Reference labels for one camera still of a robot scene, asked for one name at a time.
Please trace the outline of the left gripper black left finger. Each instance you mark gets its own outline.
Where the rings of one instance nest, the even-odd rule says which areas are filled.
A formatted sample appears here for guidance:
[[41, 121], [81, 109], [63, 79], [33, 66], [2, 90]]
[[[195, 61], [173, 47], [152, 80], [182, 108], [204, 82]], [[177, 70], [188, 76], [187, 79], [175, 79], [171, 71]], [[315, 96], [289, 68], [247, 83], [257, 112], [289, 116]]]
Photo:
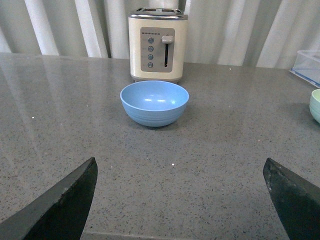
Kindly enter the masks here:
[[92, 205], [98, 166], [91, 157], [0, 224], [2, 240], [79, 240]]

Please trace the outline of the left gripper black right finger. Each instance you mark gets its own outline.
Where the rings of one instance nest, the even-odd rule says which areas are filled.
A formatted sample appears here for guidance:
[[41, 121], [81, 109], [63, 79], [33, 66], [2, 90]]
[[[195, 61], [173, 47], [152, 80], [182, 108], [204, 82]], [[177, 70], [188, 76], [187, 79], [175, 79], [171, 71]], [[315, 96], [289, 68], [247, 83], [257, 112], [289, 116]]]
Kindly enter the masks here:
[[291, 240], [320, 238], [320, 188], [272, 158], [263, 177], [277, 215]]

